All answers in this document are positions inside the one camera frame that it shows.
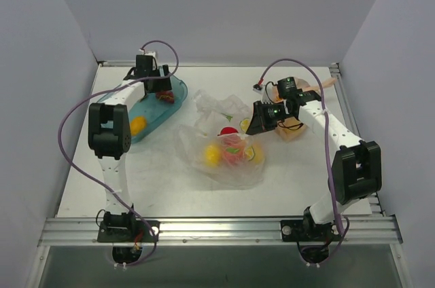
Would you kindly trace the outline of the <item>fake red grape bunch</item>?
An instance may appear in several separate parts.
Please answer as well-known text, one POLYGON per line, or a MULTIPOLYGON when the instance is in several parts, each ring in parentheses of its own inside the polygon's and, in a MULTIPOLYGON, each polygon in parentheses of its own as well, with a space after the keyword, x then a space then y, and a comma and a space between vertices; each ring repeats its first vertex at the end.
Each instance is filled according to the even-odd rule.
POLYGON ((165 103, 174 104, 175 96, 171 90, 155 93, 156 99, 165 103))

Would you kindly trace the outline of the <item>red fake apple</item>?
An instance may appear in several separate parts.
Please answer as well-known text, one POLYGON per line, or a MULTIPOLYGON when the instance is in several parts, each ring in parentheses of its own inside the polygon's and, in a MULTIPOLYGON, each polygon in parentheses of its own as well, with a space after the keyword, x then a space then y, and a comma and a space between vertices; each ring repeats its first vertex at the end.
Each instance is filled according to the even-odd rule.
POLYGON ((222 139, 222 158, 229 166, 238 166, 245 161, 245 141, 238 136, 222 139))
POLYGON ((237 134, 239 131, 232 127, 232 126, 226 126, 223 129, 221 129, 219 135, 223 136, 223 135, 229 135, 229 134, 237 134))

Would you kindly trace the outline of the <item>clear printed plastic bag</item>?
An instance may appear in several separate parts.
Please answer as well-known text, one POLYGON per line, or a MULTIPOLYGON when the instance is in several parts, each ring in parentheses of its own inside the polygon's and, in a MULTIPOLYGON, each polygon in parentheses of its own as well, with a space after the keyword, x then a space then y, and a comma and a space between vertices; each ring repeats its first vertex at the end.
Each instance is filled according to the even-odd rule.
POLYGON ((222 185, 245 189, 264 181, 265 151, 261 140, 245 133, 252 117, 252 108, 239 97, 230 95, 222 100, 213 98, 204 90, 199 90, 193 97, 198 118, 191 126, 181 125, 174 134, 174 146, 182 162, 222 185), (220 136, 221 129, 232 126, 239 132, 220 136), (245 161, 238 166, 229 166, 221 160, 220 165, 211 168, 203 161, 204 148, 217 144, 222 151, 222 139, 238 136, 245 141, 246 147, 256 143, 264 151, 261 164, 245 161))

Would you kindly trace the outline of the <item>yellow fake lemon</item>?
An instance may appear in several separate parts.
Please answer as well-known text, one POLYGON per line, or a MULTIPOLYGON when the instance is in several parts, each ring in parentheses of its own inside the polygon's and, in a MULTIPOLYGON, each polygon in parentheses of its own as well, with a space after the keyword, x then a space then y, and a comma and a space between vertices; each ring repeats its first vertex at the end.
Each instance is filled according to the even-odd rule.
POLYGON ((222 151, 219 145, 209 144, 204 148, 203 161, 205 165, 215 168, 220 165, 222 160, 222 151))

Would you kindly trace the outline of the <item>orange yellow fake mango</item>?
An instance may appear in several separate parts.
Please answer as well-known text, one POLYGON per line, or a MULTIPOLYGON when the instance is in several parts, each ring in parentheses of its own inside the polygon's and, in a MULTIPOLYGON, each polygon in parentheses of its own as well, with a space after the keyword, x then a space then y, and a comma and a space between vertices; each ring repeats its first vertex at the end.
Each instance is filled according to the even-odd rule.
POLYGON ((261 164, 264 161, 264 151, 260 145, 254 143, 245 148, 245 159, 254 164, 261 164))

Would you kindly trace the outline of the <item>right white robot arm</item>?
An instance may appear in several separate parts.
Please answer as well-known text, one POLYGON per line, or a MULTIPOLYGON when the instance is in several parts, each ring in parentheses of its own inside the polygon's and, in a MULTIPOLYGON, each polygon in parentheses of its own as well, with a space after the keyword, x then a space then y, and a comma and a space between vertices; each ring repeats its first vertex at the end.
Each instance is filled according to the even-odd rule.
POLYGON ((261 84, 263 98, 253 104, 248 135, 272 131, 294 118, 323 141, 328 172, 328 191, 304 211, 303 235, 316 240, 334 224, 343 232, 342 213, 355 202, 382 187, 381 148, 353 134, 326 107, 324 87, 299 88, 293 77, 275 83, 278 99, 272 101, 261 84))

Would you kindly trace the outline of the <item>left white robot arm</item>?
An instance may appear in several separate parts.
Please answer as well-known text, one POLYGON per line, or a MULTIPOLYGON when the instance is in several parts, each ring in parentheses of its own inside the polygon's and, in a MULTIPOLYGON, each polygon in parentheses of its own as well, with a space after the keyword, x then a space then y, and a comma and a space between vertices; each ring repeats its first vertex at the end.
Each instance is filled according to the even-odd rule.
POLYGON ((106 190, 100 229, 102 234, 116 235, 122 241, 142 232, 126 179, 126 153, 132 144, 128 112, 148 93, 170 88, 168 75, 168 66, 158 66, 156 52, 140 54, 121 84, 88 108, 88 146, 99 161, 106 190))

